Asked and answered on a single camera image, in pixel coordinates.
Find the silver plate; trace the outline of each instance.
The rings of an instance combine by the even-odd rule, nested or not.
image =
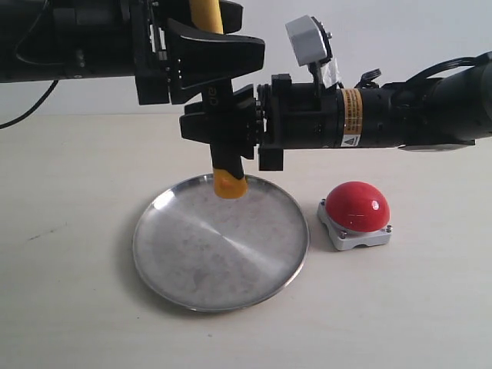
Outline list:
[[[298,275],[309,247],[301,209],[276,185],[247,179],[238,200],[218,198],[204,175],[152,202],[133,241],[151,289],[187,309],[232,311],[271,298]]]

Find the red dome button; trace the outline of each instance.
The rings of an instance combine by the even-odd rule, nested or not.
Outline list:
[[[375,232],[390,221],[390,206],[377,188],[364,182],[347,182],[327,197],[328,216],[341,227],[355,232]]]

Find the black robotic arm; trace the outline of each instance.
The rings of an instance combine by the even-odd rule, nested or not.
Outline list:
[[[242,12],[220,1],[218,34],[198,29],[187,0],[0,0],[0,82],[132,75],[141,105],[187,104],[201,94],[203,102],[184,107],[181,135],[210,144],[214,168],[238,180],[244,172],[235,158],[253,159],[256,147],[260,169],[278,171],[284,150],[445,151],[492,136],[492,53],[381,87],[374,81],[381,73],[371,71],[344,88],[331,36],[307,16],[290,23],[288,35],[313,80],[274,75],[269,85],[233,93],[232,79],[264,63],[262,40],[231,35]]]

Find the white table surface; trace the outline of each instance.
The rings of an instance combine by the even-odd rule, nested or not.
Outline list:
[[[284,172],[259,175],[304,209],[304,269],[263,304],[208,316],[154,296],[131,258],[148,203],[210,171],[177,120],[40,117],[0,132],[0,368],[492,368],[492,140],[287,153]],[[330,246],[317,203],[351,180],[386,194],[388,246]]]

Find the white wall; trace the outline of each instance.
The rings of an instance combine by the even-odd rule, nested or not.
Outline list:
[[[381,68],[381,81],[400,81],[427,66],[492,50],[490,0],[237,0],[245,7],[244,35],[267,43],[265,68],[235,84],[266,83],[272,74],[309,79],[297,66],[284,24],[314,15],[334,34],[332,47],[346,85]],[[0,85],[0,115],[13,117],[47,88],[46,82]],[[39,114],[111,114],[181,111],[139,107],[132,78],[63,81]]]

